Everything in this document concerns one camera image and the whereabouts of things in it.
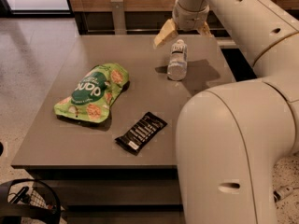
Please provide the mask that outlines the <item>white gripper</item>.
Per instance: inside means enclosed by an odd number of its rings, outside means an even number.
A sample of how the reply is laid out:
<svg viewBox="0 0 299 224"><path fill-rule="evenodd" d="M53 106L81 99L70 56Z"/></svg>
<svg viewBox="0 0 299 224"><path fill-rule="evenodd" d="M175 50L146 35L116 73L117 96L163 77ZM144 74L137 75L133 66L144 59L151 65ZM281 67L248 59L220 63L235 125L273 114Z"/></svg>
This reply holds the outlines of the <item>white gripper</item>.
<svg viewBox="0 0 299 224"><path fill-rule="evenodd" d="M212 37L206 22L208 12L209 5L205 5L199 11L189 11L179 3L179 0L176 0L172 19L167 20L159 34L154 37L153 47L157 49L176 38L178 36L177 28L184 32L196 30L202 36Z"/></svg>

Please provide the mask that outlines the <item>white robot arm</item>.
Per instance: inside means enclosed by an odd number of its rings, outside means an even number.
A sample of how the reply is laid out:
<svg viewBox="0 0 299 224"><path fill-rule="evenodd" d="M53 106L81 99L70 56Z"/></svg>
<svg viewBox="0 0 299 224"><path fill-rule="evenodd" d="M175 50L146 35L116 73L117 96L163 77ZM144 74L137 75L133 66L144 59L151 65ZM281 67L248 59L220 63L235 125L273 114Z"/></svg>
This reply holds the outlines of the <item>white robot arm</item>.
<svg viewBox="0 0 299 224"><path fill-rule="evenodd" d="M209 88L180 111L178 180L186 224L278 224L272 172L298 150L299 20L271 0L176 0L176 28L213 11L256 74Z"/></svg>

